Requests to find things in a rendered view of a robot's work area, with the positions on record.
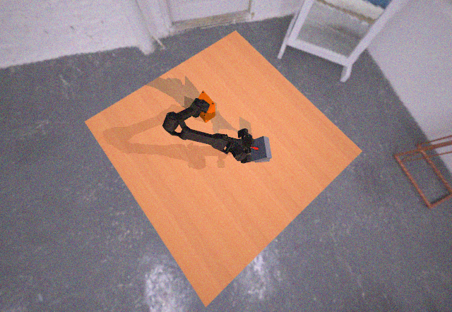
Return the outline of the grey flat panel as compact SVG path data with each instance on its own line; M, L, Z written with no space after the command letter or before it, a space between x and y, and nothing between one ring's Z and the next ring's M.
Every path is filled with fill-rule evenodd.
M251 150L251 161L252 162L270 162L272 158L270 150L269 137L261 136L254 139L254 144L258 150Z

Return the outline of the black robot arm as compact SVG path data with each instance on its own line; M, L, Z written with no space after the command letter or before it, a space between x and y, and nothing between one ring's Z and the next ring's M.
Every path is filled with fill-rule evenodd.
M242 147L239 144L239 140L236 138L231 138L227 134L215 133L209 134L201 131L196 131L190 129L186 124L185 120L193 117L199 117L201 112L206 113L209 109L210 104L205 100L200 100L196 98L191 106L184 109L178 113L168 112L162 127L171 134L172 136L179 136L182 140L192 140L200 143L205 143L211 145L213 148L228 154L232 153L236 161L242 161L246 157L244 150L247 148L252 148L255 146L254 139L251 134L246 133L245 137L242 138ZM181 133L177 133L175 129L181 126ZM226 146L226 149L224 150Z

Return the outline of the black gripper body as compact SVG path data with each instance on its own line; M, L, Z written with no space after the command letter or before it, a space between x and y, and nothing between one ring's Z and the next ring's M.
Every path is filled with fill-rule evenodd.
M240 137L244 138L245 134L249 133L249 132L248 132L248 129L243 128L242 130L239 130L237 133L238 133L238 138L240 138ZM238 139L241 147L242 147L242 138ZM249 153L249 148L247 148L247 150L244 150L244 151L246 154ZM247 163L247 162L251 162L250 154L247 154L246 157L241 161L241 163L243 163L243 164Z

